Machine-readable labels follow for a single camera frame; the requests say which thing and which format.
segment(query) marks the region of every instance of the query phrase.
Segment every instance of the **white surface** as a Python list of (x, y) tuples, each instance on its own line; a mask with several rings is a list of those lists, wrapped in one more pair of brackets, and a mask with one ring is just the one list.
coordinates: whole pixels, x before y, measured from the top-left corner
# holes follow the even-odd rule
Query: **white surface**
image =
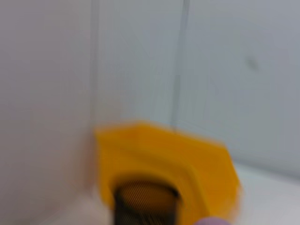
[[(242, 211), (236, 225), (298, 224), (300, 182), (237, 166), (244, 187)], [(97, 198), (81, 196), (56, 219), (42, 225), (111, 225), (112, 215)]]
[(300, 177), (298, 0), (191, 0), (179, 127)]
[(0, 1), (0, 223), (57, 210), (87, 183), (90, 9)]
[(97, 123), (168, 124), (182, 0), (100, 0)]

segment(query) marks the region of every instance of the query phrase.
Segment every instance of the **black mesh filter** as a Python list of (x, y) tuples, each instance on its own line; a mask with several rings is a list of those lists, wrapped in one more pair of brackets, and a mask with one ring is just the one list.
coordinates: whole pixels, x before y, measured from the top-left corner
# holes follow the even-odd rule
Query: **black mesh filter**
[(175, 225), (178, 193), (152, 181), (135, 180), (115, 194), (114, 225)]

